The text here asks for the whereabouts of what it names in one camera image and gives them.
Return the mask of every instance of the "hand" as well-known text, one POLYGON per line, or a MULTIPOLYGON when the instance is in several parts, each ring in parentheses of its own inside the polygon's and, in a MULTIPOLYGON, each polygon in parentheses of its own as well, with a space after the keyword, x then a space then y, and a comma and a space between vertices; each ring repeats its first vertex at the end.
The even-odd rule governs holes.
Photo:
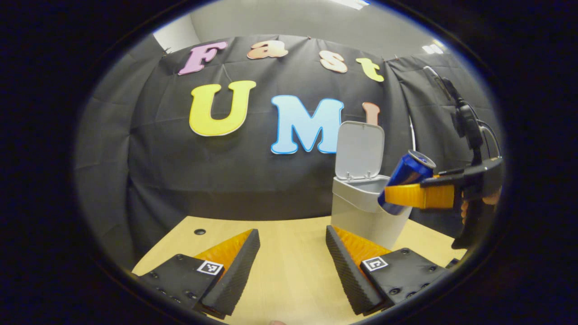
MULTIPOLYGON (((487 205, 496 205, 498 204, 498 201, 500 200, 500 194, 502 194, 502 188, 500 187, 498 191, 496 191, 496 193, 482 198, 481 200, 484 201, 485 204, 487 205)), ((466 224, 466 215, 468 214, 468 202, 464 201, 462 203, 462 223, 466 224)))

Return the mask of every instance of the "letter m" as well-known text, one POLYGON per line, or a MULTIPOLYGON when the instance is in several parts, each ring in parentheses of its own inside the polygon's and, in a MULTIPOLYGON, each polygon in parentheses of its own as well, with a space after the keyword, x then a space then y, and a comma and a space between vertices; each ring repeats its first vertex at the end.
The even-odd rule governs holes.
POLYGON ((301 141, 305 151, 313 149, 317 136, 323 130, 321 142, 317 149, 322 153, 337 151, 337 133, 341 125, 341 110, 343 103, 325 98, 319 102, 313 116, 310 116, 299 98, 291 95, 275 96, 271 103, 277 106, 279 124, 277 142, 271 146, 276 154, 295 153, 299 148, 293 141, 293 130, 301 141))

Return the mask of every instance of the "blue can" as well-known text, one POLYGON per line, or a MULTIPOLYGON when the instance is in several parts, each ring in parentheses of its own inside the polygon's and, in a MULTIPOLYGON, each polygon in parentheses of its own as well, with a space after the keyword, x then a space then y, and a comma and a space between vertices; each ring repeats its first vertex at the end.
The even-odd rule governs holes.
MULTIPOLYGON (((434 175, 435 163, 424 154, 409 150, 401 157, 397 167, 391 175, 387 186, 415 184, 434 175)), ((381 191, 377 203, 389 214, 399 215, 404 206, 386 202, 386 192, 381 191)))

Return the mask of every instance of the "wooden table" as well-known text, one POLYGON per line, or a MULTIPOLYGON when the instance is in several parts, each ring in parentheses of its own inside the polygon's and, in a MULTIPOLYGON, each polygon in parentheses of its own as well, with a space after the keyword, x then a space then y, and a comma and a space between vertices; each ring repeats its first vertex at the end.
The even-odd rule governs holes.
MULTIPOLYGON (((241 232, 259 230, 261 248, 247 286, 228 324, 351 324, 355 315, 325 245, 331 217, 282 221, 235 221, 186 217, 162 238, 132 270, 143 275, 176 254, 196 254, 241 232), (196 229, 204 235, 195 235, 196 229)), ((408 220, 392 250, 410 248, 446 266, 465 249, 453 250, 453 239, 408 220)))

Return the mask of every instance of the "open lid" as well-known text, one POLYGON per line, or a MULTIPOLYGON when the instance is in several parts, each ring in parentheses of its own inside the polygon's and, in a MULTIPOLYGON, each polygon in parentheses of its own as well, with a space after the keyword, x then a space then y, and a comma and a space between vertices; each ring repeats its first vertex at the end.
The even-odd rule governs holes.
POLYGON ((337 135, 335 175, 339 179, 374 178, 381 169, 385 132, 377 125, 345 121, 337 135))

